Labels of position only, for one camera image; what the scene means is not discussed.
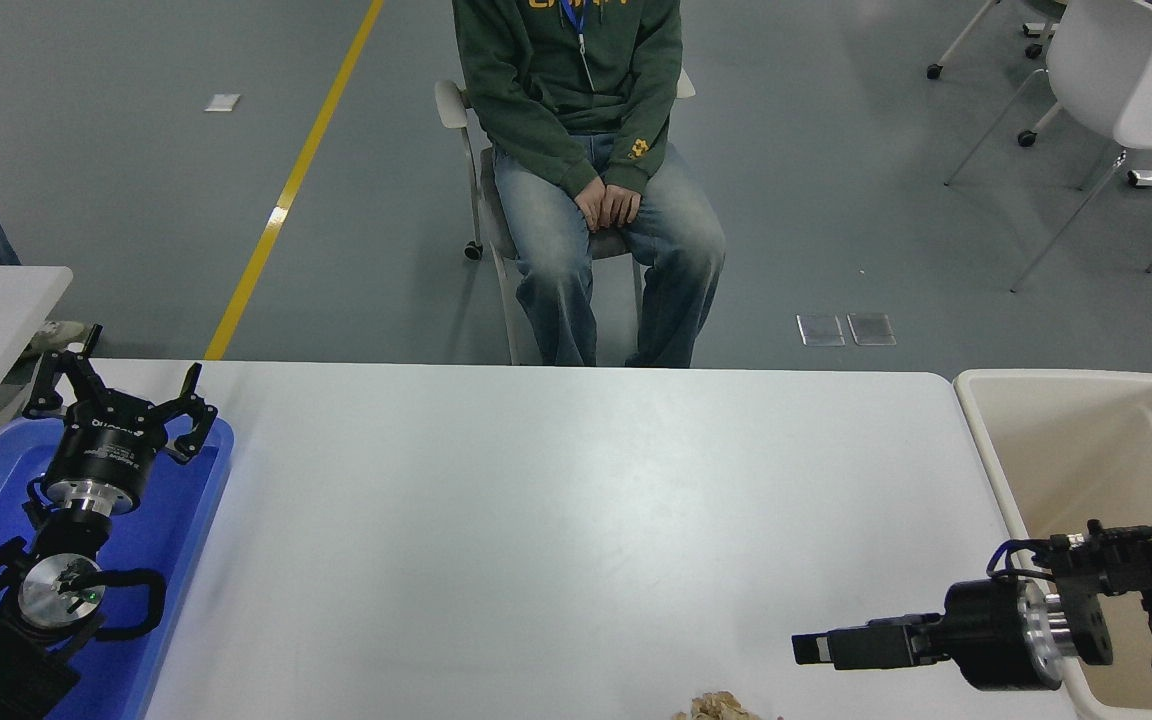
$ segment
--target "chair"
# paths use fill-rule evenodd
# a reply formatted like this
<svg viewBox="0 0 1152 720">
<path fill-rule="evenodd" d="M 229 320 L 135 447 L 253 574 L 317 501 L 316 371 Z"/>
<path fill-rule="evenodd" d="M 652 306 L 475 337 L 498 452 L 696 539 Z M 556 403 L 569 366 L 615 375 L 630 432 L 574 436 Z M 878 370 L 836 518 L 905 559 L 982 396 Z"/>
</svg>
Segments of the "chair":
<svg viewBox="0 0 1152 720">
<path fill-rule="evenodd" d="M 1071 0 L 1061 18 L 1061 31 L 1047 53 L 1047 68 L 1034 70 L 1021 83 L 995 122 L 946 179 L 946 184 L 963 170 L 1029 83 L 1044 73 L 1062 108 L 1091 131 L 1116 142 L 1121 151 L 1074 214 L 1020 273 L 1011 291 L 1018 290 L 1078 213 L 1123 167 L 1128 151 L 1152 150 L 1152 5 L 1143 0 Z M 1152 262 L 1146 272 L 1152 272 Z"/>
<path fill-rule="evenodd" d="M 963 40 L 967 39 L 969 35 L 980 24 L 980 20 L 984 20 L 984 15 L 990 12 L 990 8 L 1001 3 L 1002 0 L 984 0 L 984 5 L 977 10 L 972 20 L 968 23 L 968 26 L 963 28 L 963 32 L 960 32 L 957 37 L 952 41 L 950 47 L 945 51 L 940 60 L 934 61 L 934 63 L 927 67 L 927 79 L 937 79 L 941 77 L 941 71 L 945 70 L 945 65 L 950 61 L 954 56 L 955 51 L 958 50 L 958 45 L 963 45 Z M 1061 17 L 1061 13 L 1064 13 L 1064 0 L 1025 0 L 1025 3 L 1030 8 L 1040 13 L 1045 20 L 1043 21 L 1043 29 L 1038 29 L 1036 32 L 1031 25 L 1032 23 L 1025 23 L 1024 28 L 1021 29 L 1026 37 L 1038 37 L 1038 41 L 1032 41 L 1032 44 L 1025 47 L 1025 56 L 1030 60 L 1037 59 L 1043 54 L 1043 46 L 1047 45 L 1047 40 L 1051 40 L 1052 32 L 1056 29 L 1056 20 Z"/>
<path fill-rule="evenodd" d="M 695 94 L 696 88 L 692 85 L 691 78 L 687 77 L 685 70 L 682 70 L 682 74 L 679 76 L 677 98 L 682 100 Z M 488 242 L 488 249 L 492 251 L 492 260 L 497 270 L 497 281 L 500 286 L 503 331 L 506 331 L 506 338 L 509 342 L 509 364 L 520 365 L 518 332 L 516 323 L 513 320 L 513 313 L 509 311 L 511 309 L 511 300 L 509 300 L 508 274 L 506 273 L 505 265 L 506 260 L 518 259 L 518 250 L 513 244 L 513 237 L 509 236 L 509 225 L 506 222 L 505 209 L 500 205 L 500 195 L 495 187 L 493 149 L 488 145 L 480 151 L 479 165 L 476 168 L 473 162 L 473 146 L 470 142 L 470 131 L 468 131 L 470 120 L 468 120 L 467 109 L 471 109 L 470 96 L 468 96 L 464 88 L 458 86 L 456 82 L 450 79 L 439 81 L 434 83 L 434 103 L 438 106 L 438 115 L 442 120 L 444 127 L 461 131 L 461 142 L 463 150 L 465 150 L 465 165 L 468 177 L 470 179 L 470 210 L 473 214 L 473 240 L 465 245 L 465 257 L 470 260 L 483 258 L 480 204 L 486 205 L 486 209 L 495 219 L 497 228 L 499 228 L 498 236 Z M 630 247 L 628 247 L 626 237 L 616 228 L 590 233 L 590 243 L 593 245 L 596 260 L 630 255 Z M 641 273 L 641 266 L 631 255 L 630 266 L 634 270 L 636 318 L 641 319 L 643 314 L 643 273 Z"/>
</svg>

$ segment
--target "blue tray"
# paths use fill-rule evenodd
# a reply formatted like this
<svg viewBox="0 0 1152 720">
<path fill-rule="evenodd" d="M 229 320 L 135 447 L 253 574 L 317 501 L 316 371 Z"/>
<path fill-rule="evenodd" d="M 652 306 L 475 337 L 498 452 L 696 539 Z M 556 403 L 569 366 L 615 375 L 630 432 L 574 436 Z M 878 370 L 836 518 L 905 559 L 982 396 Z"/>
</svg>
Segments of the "blue tray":
<svg viewBox="0 0 1152 720">
<path fill-rule="evenodd" d="M 60 419 L 16 419 L 0 429 L 0 544 L 35 530 L 20 506 L 26 483 L 44 473 L 60 442 Z M 189 430 L 188 418 L 168 424 L 169 437 Z M 109 541 L 96 558 L 105 570 L 152 568 L 168 582 L 162 623 L 129 642 L 90 642 L 70 665 L 79 683 L 47 715 L 48 720 L 141 720 L 154 689 L 189 578 L 207 538 L 220 493 L 229 477 L 234 433 L 215 419 L 204 448 L 188 465 L 159 455 L 141 507 L 114 516 Z M 145 591 L 114 588 L 101 602 L 108 628 L 134 626 L 145 616 Z"/>
</svg>

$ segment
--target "green hoodie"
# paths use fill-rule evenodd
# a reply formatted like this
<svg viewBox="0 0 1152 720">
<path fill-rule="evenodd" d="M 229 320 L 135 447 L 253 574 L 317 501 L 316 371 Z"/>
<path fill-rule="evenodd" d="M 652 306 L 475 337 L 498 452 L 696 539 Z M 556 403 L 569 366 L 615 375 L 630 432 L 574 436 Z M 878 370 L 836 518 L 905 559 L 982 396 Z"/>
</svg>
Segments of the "green hoodie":
<svg viewBox="0 0 1152 720">
<path fill-rule="evenodd" d="M 470 103 L 492 142 L 571 197 L 598 173 L 570 136 L 615 132 L 602 181 L 643 192 L 682 70 L 679 0 L 571 1 L 589 76 L 563 0 L 453 0 Z"/>
</svg>

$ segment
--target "blue lanyard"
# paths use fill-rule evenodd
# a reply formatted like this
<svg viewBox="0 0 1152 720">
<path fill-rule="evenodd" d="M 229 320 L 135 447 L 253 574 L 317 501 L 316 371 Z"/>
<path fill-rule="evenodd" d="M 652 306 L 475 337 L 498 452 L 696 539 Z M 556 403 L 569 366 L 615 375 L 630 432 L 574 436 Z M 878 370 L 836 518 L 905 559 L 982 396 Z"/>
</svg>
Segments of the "blue lanyard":
<svg viewBox="0 0 1152 720">
<path fill-rule="evenodd" d="M 576 35 L 585 35 L 585 14 L 589 10 L 589 5 L 593 0 L 585 0 L 585 2 L 579 7 L 579 17 L 576 17 L 576 8 L 573 8 L 573 0 L 558 0 L 563 6 L 563 13 L 567 14 L 567 18 L 571 21 L 573 28 L 576 28 Z"/>
</svg>

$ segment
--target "sleeve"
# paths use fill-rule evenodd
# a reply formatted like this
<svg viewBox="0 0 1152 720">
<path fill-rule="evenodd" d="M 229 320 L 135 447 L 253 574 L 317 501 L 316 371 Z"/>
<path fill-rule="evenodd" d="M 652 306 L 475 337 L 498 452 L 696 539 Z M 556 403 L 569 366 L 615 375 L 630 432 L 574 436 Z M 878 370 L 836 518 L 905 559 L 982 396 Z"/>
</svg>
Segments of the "sleeve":
<svg viewBox="0 0 1152 720">
<path fill-rule="evenodd" d="M 679 93 L 681 73 L 679 0 L 646 0 L 630 63 L 634 76 L 630 108 L 602 176 L 608 184 L 643 192 L 649 179 L 660 169 L 668 139 L 669 109 Z"/>
<path fill-rule="evenodd" d="M 511 28 L 500 3 L 453 0 L 452 9 L 467 91 L 484 131 L 522 167 L 575 197 L 598 173 L 558 118 L 526 96 L 515 67 Z"/>
</svg>

